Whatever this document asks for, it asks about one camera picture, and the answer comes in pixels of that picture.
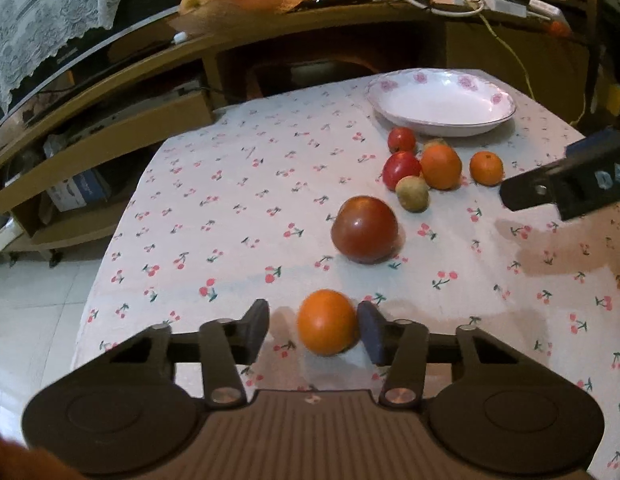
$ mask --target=white bowl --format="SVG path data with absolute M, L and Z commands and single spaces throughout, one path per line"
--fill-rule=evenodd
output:
M 516 111 L 512 96 L 494 83 L 441 68 L 379 75 L 368 84 L 365 95 L 392 123 L 437 137 L 482 134 Z

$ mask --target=tangerine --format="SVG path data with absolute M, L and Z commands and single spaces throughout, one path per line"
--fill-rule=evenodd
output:
M 434 144 L 421 157 L 421 170 L 427 185 L 434 189 L 452 189 L 458 186 L 463 164 L 451 147 Z
M 303 300 L 296 315 L 296 329 L 305 347 L 321 356 L 343 352 L 359 336 L 357 313 L 349 299 L 327 288 Z
M 470 159 L 470 175 L 479 184 L 496 186 L 503 180 L 503 161 L 496 153 L 474 153 Z

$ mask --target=white lace cloth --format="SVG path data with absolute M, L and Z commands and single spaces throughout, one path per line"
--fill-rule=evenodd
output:
M 11 90 L 72 38 L 112 28 L 120 0 L 0 0 L 0 107 Z

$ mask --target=cherry print tablecloth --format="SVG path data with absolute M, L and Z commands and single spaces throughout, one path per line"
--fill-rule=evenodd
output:
M 74 366 L 148 325 L 195 331 L 240 318 L 265 298 L 270 332 L 257 362 L 239 367 L 248 395 L 255 388 L 378 393 L 384 370 L 361 344 L 319 358 L 298 342 L 298 305 L 333 288 L 432 332 L 476 323 L 588 391 L 606 420 L 591 471 L 620 480 L 620 205 L 565 223 L 552 205 L 513 213 L 498 189 L 475 185 L 467 170 L 483 148 L 498 153 L 511 176 L 563 156 L 580 134 L 497 82 L 518 105 L 514 120 L 451 140 L 463 160 L 461 186 L 433 191 L 427 211 L 410 214 L 379 178 L 390 125 L 365 100 L 368 82 L 251 101 L 167 140 L 101 264 Z M 397 215 L 405 243 L 387 262 L 352 263 L 330 241 L 339 207 L 357 194 L 385 200 Z M 445 379 L 433 367 L 426 392 Z M 198 370 L 179 367 L 177 382 L 200 395 Z

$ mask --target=tile floor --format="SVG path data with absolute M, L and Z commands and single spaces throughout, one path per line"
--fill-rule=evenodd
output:
M 22 254 L 10 268 L 0 257 L 0 432 L 21 435 L 21 413 L 41 388 L 70 371 L 85 301 L 108 240 L 64 251 L 48 267 Z

